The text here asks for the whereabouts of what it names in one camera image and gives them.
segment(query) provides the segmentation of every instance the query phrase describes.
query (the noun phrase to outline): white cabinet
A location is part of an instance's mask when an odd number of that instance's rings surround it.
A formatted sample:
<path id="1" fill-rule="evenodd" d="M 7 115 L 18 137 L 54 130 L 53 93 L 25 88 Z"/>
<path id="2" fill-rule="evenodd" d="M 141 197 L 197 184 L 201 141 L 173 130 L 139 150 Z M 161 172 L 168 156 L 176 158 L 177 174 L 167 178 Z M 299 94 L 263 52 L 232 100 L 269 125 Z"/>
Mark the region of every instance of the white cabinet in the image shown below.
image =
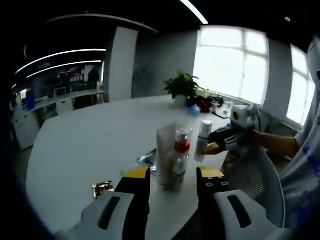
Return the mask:
<path id="1" fill-rule="evenodd" d="M 73 110 L 74 110 L 74 105 L 72 103 L 72 98 L 58 100 L 56 102 L 56 112 L 58 116 L 67 112 L 71 112 Z"/>
<path id="2" fill-rule="evenodd" d="M 22 150 L 34 145 L 39 133 L 39 124 L 34 112 L 20 114 L 13 120 L 15 134 Z"/>

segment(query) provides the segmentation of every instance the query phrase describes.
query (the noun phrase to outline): person's arm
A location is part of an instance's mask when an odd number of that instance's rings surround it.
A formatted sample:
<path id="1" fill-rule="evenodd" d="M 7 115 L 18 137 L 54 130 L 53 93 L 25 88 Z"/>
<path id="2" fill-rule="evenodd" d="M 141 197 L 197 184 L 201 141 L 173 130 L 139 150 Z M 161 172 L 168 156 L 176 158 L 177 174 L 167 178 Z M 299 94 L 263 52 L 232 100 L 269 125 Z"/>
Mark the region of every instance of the person's arm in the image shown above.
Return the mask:
<path id="1" fill-rule="evenodd" d="M 268 133 L 254 131 L 250 142 L 254 146 L 264 147 L 272 153 L 293 158 L 299 151 L 299 145 L 295 137 L 277 136 Z"/>

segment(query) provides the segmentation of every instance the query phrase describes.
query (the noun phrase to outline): white bottle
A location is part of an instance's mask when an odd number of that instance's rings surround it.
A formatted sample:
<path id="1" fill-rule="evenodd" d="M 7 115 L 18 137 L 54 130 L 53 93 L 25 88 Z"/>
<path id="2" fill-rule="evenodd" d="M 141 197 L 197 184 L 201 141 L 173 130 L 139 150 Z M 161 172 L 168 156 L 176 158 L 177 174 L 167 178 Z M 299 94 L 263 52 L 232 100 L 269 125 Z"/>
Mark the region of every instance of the white bottle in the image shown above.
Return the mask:
<path id="1" fill-rule="evenodd" d="M 205 159 L 203 150 L 208 146 L 209 136 L 211 133 L 212 121 L 202 120 L 200 126 L 200 132 L 198 136 L 198 141 L 196 143 L 196 150 L 194 155 L 194 160 L 202 163 Z"/>

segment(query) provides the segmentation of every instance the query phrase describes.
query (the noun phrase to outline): potted plant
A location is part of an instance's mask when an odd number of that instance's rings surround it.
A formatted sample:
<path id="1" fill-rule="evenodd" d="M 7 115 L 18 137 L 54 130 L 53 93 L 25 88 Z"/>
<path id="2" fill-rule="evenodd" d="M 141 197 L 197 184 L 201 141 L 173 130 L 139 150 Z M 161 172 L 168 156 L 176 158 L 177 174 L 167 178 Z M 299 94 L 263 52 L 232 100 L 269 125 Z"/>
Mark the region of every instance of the potted plant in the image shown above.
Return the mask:
<path id="1" fill-rule="evenodd" d="M 175 105 L 185 106 L 188 99 L 194 99 L 197 96 L 197 88 L 199 86 L 194 79 L 199 78 L 179 70 L 176 78 L 165 81 L 165 90 L 172 95 Z"/>

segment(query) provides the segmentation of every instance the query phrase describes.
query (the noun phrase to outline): round table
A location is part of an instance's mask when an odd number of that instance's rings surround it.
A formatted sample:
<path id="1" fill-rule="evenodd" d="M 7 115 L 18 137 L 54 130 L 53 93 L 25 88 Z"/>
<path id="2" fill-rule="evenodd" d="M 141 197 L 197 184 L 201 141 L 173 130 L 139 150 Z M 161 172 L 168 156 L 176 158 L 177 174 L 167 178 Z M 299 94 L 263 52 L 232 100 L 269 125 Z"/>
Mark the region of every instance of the round table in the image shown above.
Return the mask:
<path id="1" fill-rule="evenodd" d="M 48 119 L 30 156 L 27 196 L 52 233 L 69 230 L 95 200 L 92 184 L 112 181 L 116 187 L 121 173 L 157 147 L 157 130 L 177 121 L 193 129 L 187 171 L 180 192 L 163 191 L 151 177 L 145 233 L 147 240 L 172 239 L 198 208 L 196 167 L 220 170 L 227 155 L 194 161 L 201 120 L 213 121 L 212 131 L 230 122 L 211 113 L 188 115 L 171 96 L 104 103 Z"/>

